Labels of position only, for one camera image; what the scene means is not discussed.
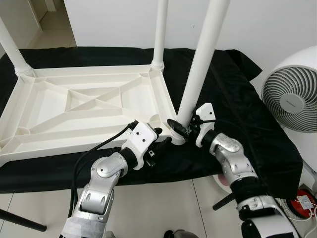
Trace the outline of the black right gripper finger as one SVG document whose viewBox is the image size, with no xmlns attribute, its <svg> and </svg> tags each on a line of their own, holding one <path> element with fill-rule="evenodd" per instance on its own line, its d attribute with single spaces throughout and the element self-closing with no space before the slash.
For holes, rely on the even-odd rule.
<svg viewBox="0 0 317 238">
<path fill-rule="evenodd" d="M 176 120 L 168 119 L 167 124 L 171 128 L 171 130 L 174 133 L 179 134 L 179 136 L 181 137 L 190 136 L 191 131 L 187 127 L 184 127 L 183 125 L 181 125 Z"/>
</svg>

